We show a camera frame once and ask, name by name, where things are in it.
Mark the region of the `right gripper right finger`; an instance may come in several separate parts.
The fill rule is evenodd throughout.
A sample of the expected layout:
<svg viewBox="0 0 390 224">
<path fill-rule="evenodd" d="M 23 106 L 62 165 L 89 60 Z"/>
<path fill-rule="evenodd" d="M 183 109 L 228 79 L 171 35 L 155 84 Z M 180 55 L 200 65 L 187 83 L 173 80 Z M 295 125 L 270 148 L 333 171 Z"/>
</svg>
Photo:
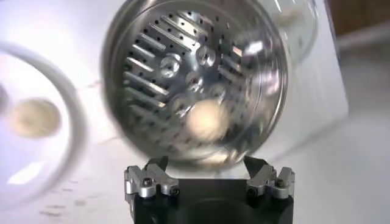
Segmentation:
<svg viewBox="0 0 390 224">
<path fill-rule="evenodd" d="M 294 196 L 295 173 L 290 167 L 282 167 L 280 172 L 263 159 L 244 157 L 244 165 L 250 179 L 246 182 L 247 195 L 260 197 L 269 191 L 276 199 L 284 200 Z"/>
</svg>

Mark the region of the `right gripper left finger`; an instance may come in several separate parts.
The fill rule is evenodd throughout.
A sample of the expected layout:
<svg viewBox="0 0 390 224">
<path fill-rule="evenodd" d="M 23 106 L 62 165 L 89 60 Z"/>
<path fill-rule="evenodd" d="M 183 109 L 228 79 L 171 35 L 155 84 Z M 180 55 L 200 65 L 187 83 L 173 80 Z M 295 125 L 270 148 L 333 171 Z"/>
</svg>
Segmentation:
<svg viewBox="0 0 390 224">
<path fill-rule="evenodd" d="M 168 161 L 163 156 L 150 159 L 143 169 L 129 166 L 124 171 L 125 200 L 132 200 L 136 195 L 141 198 L 152 198 L 158 193 L 169 197 L 179 195 L 179 180 L 165 172 Z"/>
</svg>

